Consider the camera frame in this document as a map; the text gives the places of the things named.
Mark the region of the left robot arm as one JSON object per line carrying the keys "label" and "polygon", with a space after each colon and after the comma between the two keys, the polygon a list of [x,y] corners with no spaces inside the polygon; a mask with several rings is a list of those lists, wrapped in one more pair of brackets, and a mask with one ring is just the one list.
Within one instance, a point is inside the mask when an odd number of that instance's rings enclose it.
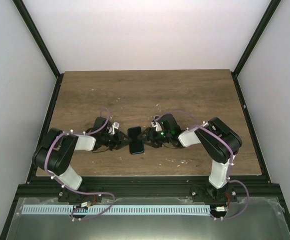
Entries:
{"label": "left robot arm", "polygon": [[84,132],[64,132],[51,128],[36,148],[32,162],[50,177],[69,190],[74,201],[83,201],[89,193],[82,186],[83,179],[70,165],[75,151],[93,152],[102,146],[108,150],[119,150],[132,139],[119,130],[119,123],[97,117],[94,126]]}

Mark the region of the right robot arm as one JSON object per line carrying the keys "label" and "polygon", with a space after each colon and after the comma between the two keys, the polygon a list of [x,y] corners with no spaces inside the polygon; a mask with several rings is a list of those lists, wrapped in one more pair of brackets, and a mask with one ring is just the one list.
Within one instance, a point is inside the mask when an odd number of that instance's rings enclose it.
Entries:
{"label": "right robot arm", "polygon": [[133,141],[152,148],[171,144],[176,149],[183,149],[201,144],[212,159],[206,193],[214,202],[225,195],[230,182],[230,166],[243,144],[238,134],[218,117],[213,117],[202,125],[181,129],[170,113],[156,116],[150,127],[137,130],[132,138]]}

